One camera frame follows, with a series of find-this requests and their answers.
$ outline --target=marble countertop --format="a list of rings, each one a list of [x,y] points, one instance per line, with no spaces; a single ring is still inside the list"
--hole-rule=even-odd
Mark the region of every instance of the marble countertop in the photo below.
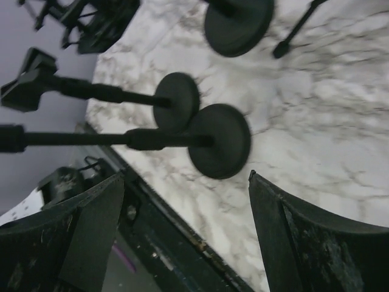
[[[279,0],[266,37],[223,58],[203,36],[206,5],[145,1],[123,38],[101,54],[94,82],[153,94],[176,71],[195,78],[201,106],[228,103],[250,124],[249,163],[233,178],[200,175],[186,149],[114,147],[255,291],[269,291],[250,208],[252,169],[331,212],[389,226],[389,2],[329,0],[280,60],[272,49],[308,0]],[[91,100],[98,132],[154,128],[149,106]]]

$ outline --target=black stand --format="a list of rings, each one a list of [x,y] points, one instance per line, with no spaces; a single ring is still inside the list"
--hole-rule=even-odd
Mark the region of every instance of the black stand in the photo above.
[[[42,28],[47,15],[62,24],[65,32],[61,47],[65,49],[77,44],[79,54],[99,54],[108,50],[123,35],[140,6],[139,0],[74,0],[69,6],[63,6],[57,0],[40,1],[44,2],[44,6],[38,15],[28,1],[18,0],[18,4],[24,5],[35,19],[35,30]],[[88,4],[96,11],[82,14]],[[83,20],[89,16],[92,18],[85,24]],[[80,38],[72,42],[70,34],[75,28]]]
[[[0,127],[0,152],[17,153],[27,146],[43,145],[127,145],[141,151],[188,147],[199,172],[210,178],[226,179],[246,164],[251,136],[244,116],[222,104],[202,109],[186,135],[165,134],[154,129],[134,129],[125,134],[25,133],[20,125]]]
[[[285,56],[291,49],[291,41],[296,36],[296,34],[303,27],[304,23],[311,17],[311,15],[316,11],[317,7],[326,2],[327,0],[313,0],[309,9],[303,15],[303,17],[299,20],[299,22],[292,29],[290,34],[285,38],[285,40],[281,41],[277,47],[273,50],[273,56],[276,59],[282,58]]]
[[[0,226],[0,290],[100,292],[121,220],[123,179],[118,173]],[[59,189],[72,186],[73,181]]]
[[[156,94],[148,96],[123,91],[116,86],[59,77],[54,75],[56,71],[54,57],[31,48],[18,78],[1,88],[1,104],[23,112],[36,111],[43,93],[58,91],[78,99],[95,98],[113,103],[152,105],[158,127],[169,133],[186,130],[192,117],[199,111],[200,93],[195,81],[184,73],[165,76]]]
[[[274,0],[204,0],[205,37],[225,57],[243,55],[263,38],[274,13]]]

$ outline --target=round base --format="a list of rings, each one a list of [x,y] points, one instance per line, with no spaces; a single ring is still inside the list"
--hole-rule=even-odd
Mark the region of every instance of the round base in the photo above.
[[[236,175],[245,166],[251,149],[251,134],[244,116],[234,107],[210,105],[193,118],[191,135],[209,135],[212,147],[189,147],[193,165],[203,175],[226,179]]]
[[[159,83],[155,96],[168,97],[171,107],[153,107],[160,130],[178,134],[185,131],[200,108],[200,93],[195,81],[184,73],[171,73]]]
[[[212,5],[205,15],[205,37],[211,48],[225,57],[243,55],[263,38],[274,13],[274,0],[226,0],[236,7],[226,17]]]

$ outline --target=gray wall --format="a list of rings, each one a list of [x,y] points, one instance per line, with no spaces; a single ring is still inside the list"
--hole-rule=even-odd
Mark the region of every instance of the gray wall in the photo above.
[[[61,50],[63,28],[49,17],[39,32],[32,27],[33,20],[24,7],[16,5],[16,0],[0,1],[0,85],[16,77],[31,46],[57,57],[58,74],[91,80],[96,55],[77,55],[74,46]],[[74,131],[76,123],[84,121],[85,110],[86,102],[50,92],[43,95],[34,113],[0,107],[0,123],[22,123],[29,131]],[[67,164],[70,150],[35,147],[17,155],[0,154],[0,214],[28,196],[44,176]]]

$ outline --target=stand pole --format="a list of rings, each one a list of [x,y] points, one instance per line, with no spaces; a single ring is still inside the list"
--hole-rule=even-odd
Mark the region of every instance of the stand pole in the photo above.
[[[305,24],[305,22],[311,17],[311,15],[315,12],[315,10],[317,9],[317,7],[319,7],[321,4],[323,4],[324,2],[326,2],[327,0],[313,0],[311,2],[311,5],[309,6],[308,10],[306,11],[306,13],[303,15],[303,17],[301,17],[301,19],[299,20],[298,23],[296,23],[296,25],[294,26],[294,28],[292,29],[292,31],[290,32],[290,34],[283,40],[283,41],[280,41],[277,45],[277,47],[275,47],[275,49],[273,50],[273,56],[274,58],[276,59],[279,59],[283,56],[285,56],[288,52],[289,52],[289,49],[290,49],[290,42],[292,41],[292,39],[296,36],[296,34],[300,31],[300,29],[303,27],[303,25]]]

